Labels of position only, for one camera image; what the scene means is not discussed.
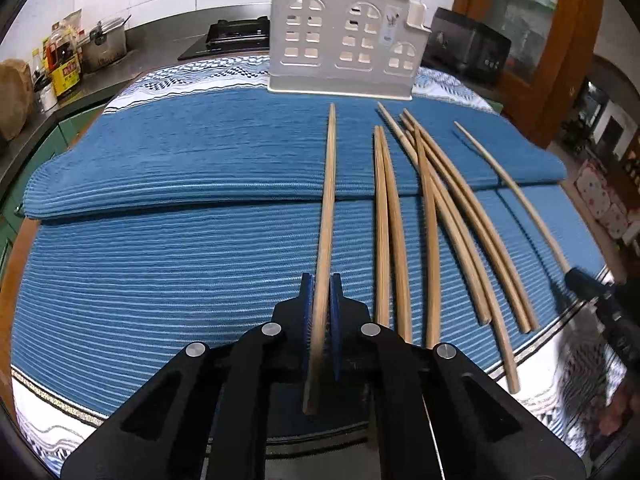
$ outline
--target ribbed blue fabric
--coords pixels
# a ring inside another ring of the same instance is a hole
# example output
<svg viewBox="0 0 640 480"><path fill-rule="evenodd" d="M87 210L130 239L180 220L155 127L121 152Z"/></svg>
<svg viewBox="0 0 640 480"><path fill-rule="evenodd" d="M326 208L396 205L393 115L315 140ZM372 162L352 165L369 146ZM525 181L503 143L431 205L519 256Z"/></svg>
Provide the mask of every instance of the ribbed blue fabric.
<svg viewBox="0 0 640 480"><path fill-rule="evenodd" d="M562 189L533 186L524 191L569 262L598 272L602 256ZM566 307L561 272L549 248L510 191L484 190L478 198L545 326ZM403 198L401 206L414 342L420 344L422 213L416 197ZM374 215L373 200L336 203L332 259L345 295L370 307ZM295 296L302 273L314 272L316 266L319 216L319 203L280 202L43 222L18 297L12 363L57 394L108 415L186 343L234 341L268 320L278 301ZM499 360L494 335L489 327L478 326L442 234L439 243L442 337L487 367ZM492 273L491 278L517 348L532 335L518 332Z"/></svg>
<svg viewBox="0 0 640 480"><path fill-rule="evenodd" d="M330 102L337 107L337 197L373 197L372 130L383 123L375 100L230 89L101 116L73 150L35 172L25 211L47 219L144 206L317 200ZM521 184L555 183L566 175L557 158L500 116L423 98L385 105L396 117L408 107L474 189L496 187L498 180L454 120ZM414 168L388 138L399 192L416 194Z"/></svg>

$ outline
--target sticker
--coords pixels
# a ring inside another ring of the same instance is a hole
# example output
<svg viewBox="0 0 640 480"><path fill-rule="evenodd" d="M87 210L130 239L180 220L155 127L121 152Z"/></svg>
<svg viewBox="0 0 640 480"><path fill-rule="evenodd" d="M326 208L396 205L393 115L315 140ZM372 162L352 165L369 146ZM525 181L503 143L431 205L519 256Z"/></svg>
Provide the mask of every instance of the sticker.
<svg viewBox="0 0 640 480"><path fill-rule="evenodd" d="M382 17L382 30L380 30L380 44L391 46L396 37L396 30L400 24L401 7L386 6Z"/></svg>

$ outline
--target folded blue blanket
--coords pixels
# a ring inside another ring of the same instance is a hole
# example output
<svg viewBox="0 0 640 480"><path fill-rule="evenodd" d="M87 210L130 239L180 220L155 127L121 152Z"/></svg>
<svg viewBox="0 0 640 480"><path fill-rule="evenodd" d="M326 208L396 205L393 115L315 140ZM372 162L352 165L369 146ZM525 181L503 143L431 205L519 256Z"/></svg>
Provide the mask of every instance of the folded blue blanket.
<svg viewBox="0 0 640 480"><path fill-rule="evenodd" d="M592 273L602 256L559 186L524 193L567 259ZM478 199L511 255L542 327L567 308L562 273L510 190ZM417 197L401 199L414 342L424 337L424 223ZM374 201L336 203L332 272L345 295L374 308ZM112 413L193 340L233 342L271 317L278 301L314 272L318 202L198 206L43 222L31 249L12 331L12 364L60 396ZM486 368L500 360L494 334L478 326L448 238L439 236L442 338ZM514 349L521 334L491 272Z"/></svg>
<svg viewBox="0 0 640 480"><path fill-rule="evenodd" d="M34 173L25 211L50 219L177 204L318 200L331 102L337 107L337 198L370 198L372 130L383 124L375 100L228 89L103 114L73 150ZM558 159L500 116L423 98L385 106L396 117L409 108L476 190L497 187L498 179L454 120L518 183L566 176ZM414 168L388 131L387 137L399 192L417 194Z"/></svg>

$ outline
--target glass panel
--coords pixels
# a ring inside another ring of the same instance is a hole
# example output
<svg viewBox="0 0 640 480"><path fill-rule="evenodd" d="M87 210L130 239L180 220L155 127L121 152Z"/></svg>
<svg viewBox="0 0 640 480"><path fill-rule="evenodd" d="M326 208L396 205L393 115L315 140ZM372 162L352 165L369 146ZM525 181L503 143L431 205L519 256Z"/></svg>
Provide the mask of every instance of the glass panel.
<svg viewBox="0 0 640 480"><path fill-rule="evenodd" d="M558 0L491 0L484 22L511 40L506 70L531 79L545 49L557 4Z"/></svg>

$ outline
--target black appliance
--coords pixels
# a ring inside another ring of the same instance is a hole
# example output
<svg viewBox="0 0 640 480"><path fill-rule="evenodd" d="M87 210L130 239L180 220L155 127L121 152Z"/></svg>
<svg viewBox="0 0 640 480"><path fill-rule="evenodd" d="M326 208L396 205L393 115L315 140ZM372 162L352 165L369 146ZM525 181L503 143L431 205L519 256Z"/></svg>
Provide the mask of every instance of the black appliance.
<svg viewBox="0 0 640 480"><path fill-rule="evenodd" d="M495 83L507 61L511 40L484 23L439 8L422 58L444 63L452 73L483 83Z"/></svg>
<svg viewBox="0 0 640 480"><path fill-rule="evenodd" d="M199 38L178 57L178 61L197 57L255 52L269 49L270 22L266 16L256 20L228 22L218 20L209 27L209 33Z"/></svg>

